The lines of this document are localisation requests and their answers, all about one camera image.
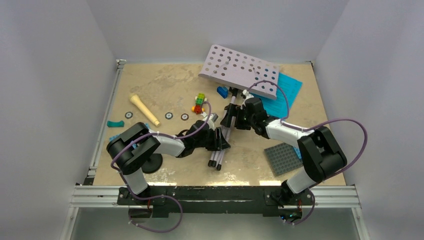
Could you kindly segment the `lilac tripod music stand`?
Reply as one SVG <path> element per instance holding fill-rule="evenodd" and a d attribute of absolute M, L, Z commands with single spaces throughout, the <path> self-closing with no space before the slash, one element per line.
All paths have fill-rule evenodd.
<path fill-rule="evenodd" d="M 266 113 L 260 98 L 277 99 L 278 75 L 276 64 L 217 44 L 210 47 L 199 72 L 200 77 L 228 86 L 231 104 L 251 107 L 251 129 L 265 138 L 268 137 L 266 126 L 273 117 Z M 244 101 L 243 90 L 248 90 L 254 97 Z M 227 138 L 230 128 L 235 127 L 235 120 L 233 117 Z"/>

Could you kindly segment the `black microphone desk stand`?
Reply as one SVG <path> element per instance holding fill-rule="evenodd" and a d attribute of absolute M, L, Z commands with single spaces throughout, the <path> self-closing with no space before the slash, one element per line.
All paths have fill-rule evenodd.
<path fill-rule="evenodd" d="M 141 166 L 144 174 L 152 174 L 157 172 L 163 164 L 163 157 L 161 154 L 155 153 Z"/>

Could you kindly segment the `cream microphone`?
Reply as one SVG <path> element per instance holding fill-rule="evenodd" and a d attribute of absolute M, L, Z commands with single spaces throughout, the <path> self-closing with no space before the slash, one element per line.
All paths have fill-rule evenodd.
<path fill-rule="evenodd" d="M 161 122 L 158 118 L 147 108 L 136 93 L 132 93 L 129 96 L 129 101 L 135 105 L 155 127 L 161 126 Z"/>

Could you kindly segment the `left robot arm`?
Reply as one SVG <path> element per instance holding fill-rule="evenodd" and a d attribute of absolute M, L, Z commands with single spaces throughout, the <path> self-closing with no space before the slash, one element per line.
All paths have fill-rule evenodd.
<path fill-rule="evenodd" d="M 131 189 L 130 199 L 142 205 L 149 199 L 149 185 L 142 166 L 153 155 L 185 158 L 197 148 L 214 152 L 230 147 L 221 129 L 213 122 L 197 120 L 189 129 L 177 135 L 155 132 L 143 122 L 138 122 L 110 141 L 106 151 L 112 158 L 111 165 L 116 167 Z"/>

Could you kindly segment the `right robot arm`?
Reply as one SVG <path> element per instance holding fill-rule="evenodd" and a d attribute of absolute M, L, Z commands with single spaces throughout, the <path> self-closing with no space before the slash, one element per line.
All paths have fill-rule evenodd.
<path fill-rule="evenodd" d="M 280 196 L 288 204 L 301 192 L 319 184 L 347 165 L 347 158 L 329 128 L 305 130 L 269 115 L 258 97 L 247 98 L 242 105 L 230 103 L 221 125 L 239 130 L 254 130 L 266 139 L 281 141 L 300 151 L 303 168 L 281 184 Z"/>

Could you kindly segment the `blue white brick stack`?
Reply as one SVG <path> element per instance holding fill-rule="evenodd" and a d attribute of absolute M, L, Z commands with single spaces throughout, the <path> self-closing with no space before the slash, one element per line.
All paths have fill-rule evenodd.
<path fill-rule="evenodd" d="M 226 99 L 229 95 L 229 89 L 226 86 L 218 86 L 216 91 L 223 99 Z"/>

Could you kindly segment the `colourful toy brick car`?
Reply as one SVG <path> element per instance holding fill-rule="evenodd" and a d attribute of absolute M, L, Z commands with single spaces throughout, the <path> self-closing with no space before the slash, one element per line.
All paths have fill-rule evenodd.
<path fill-rule="evenodd" d="M 194 106 L 191 108 L 192 112 L 199 115 L 202 114 L 205 110 L 203 108 L 203 103 L 207 100 L 203 93 L 199 93 L 194 97 Z"/>

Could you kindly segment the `grey brick baseplate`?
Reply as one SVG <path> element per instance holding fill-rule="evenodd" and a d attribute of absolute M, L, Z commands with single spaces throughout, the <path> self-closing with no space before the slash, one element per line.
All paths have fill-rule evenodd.
<path fill-rule="evenodd" d="M 276 177 L 303 166 L 303 162 L 298 158 L 293 146 L 287 143 L 266 148 L 264 154 Z"/>

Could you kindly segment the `light blue brick plate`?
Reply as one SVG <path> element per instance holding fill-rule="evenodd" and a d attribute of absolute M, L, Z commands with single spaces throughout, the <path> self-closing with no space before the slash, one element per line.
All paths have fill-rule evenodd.
<path fill-rule="evenodd" d="M 293 149 L 294 149 L 294 151 L 295 151 L 295 153 L 297 154 L 297 157 L 300 159 L 300 160 L 302 160 L 302 155 L 301 155 L 301 152 L 300 152 L 300 149 L 299 148 L 297 148 L 297 147 L 293 147 Z"/>

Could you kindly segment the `light blue brick baseplate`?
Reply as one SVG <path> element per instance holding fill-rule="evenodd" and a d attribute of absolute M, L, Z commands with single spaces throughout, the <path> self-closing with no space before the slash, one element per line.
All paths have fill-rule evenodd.
<path fill-rule="evenodd" d="M 150 125 L 148 124 L 148 123 L 144 123 L 144 125 L 150 130 L 151 129 L 151 127 L 150 127 Z M 117 135 L 114 135 L 114 136 L 112 136 L 112 137 L 110 137 L 109 138 L 109 142 L 111 142 L 112 140 L 114 140 L 115 138 L 117 138 L 119 136 L 119 134 L 117 134 Z M 134 149 L 136 149 L 137 147 L 138 147 L 138 144 L 137 143 L 135 143 L 135 144 L 133 144 L 132 145 L 132 147 L 134 148 Z"/>

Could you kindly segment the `dark blue poker chip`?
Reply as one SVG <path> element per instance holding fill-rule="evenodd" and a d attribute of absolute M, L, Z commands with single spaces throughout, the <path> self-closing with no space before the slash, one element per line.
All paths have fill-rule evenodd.
<path fill-rule="evenodd" d="M 131 111 L 128 111 L 125 113 L 125 118 L 126 119 L 131 119 L 133 117 L 133 113 Z"/>

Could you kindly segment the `teal curved block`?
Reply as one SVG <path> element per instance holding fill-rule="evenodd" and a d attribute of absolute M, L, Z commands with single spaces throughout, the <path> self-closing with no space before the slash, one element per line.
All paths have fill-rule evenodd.
<path fill-rule="evenodd" d="M 121 121 L 110 121 L 108 120 L 106 123 L 106 126 L 108 128 L 123 128 L 125 126 L 125 122 L 123 120 Z"/>

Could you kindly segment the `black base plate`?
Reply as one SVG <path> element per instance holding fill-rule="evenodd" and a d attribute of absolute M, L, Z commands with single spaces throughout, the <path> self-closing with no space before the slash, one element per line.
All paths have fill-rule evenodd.
<path fill-rule="evenodd" d="M 312 194 L 284 196 L 281 186 L 150 186 L 138 198 L 118 189 L 117 205 L 135 218 L 167 218 L 169 214 L 259 214 L 299 220 L 312 206 Z"/>

